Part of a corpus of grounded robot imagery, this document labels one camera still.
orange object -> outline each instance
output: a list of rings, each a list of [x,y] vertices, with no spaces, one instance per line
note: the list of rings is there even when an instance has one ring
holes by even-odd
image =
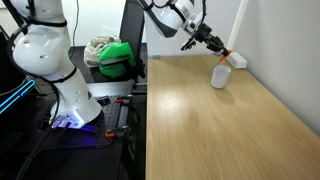
[[[222,57],[220,58],[220,61],[225,60],[231,53],[232,53],[232,50],[229,50],[229,51],[228,51],[228,55],[227,55],[227,56],[222,56]]]

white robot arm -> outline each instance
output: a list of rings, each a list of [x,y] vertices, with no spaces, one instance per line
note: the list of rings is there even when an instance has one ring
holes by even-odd
[[[205,42],[207,48],[221,53],[224,58],[230,54],[219,37],[210,34],[212,29],[203,23],[206,15],[206,1],[202,0],[203,12],[193,13],[194,0],[168,0],[158,6],[154,0],[138,0],[142,8],[155,24],[158,32],[166,38],[173,37],[179,28],[191,36],[181,50],[191,49],[196,44]]]
[[[28,23],[28,33],[19,39],[13,50],[13,60],[23,71],[44,78],[59,91],[57,103],[51,110],[54,127],[80,129],[95,119],[101,106],[91,96],[86,82],[70,61],[70,38],[63,15],[61,0],[11,0]]]

white bag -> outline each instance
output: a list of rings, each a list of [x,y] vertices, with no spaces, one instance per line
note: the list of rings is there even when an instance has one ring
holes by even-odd
[[[98,36],[91,39],[86,48],[84,49],[84,64],[90,67],[99,66],[99,53],[103,48],[113,44],[114,42],[121,43],[121,40],[117,36]]]

white cup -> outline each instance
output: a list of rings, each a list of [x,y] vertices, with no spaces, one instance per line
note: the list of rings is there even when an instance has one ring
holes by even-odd
[[[213,68],[211,85],[215,88],[224,88],[226,85],[231,69],[225,65],[217,65]]]

wooden tabletop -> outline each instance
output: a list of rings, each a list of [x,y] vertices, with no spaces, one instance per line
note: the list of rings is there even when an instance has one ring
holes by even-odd
[[[148,61],[146,179],[319,180],[319,137],[247,70],[213,88],[217,61]]]

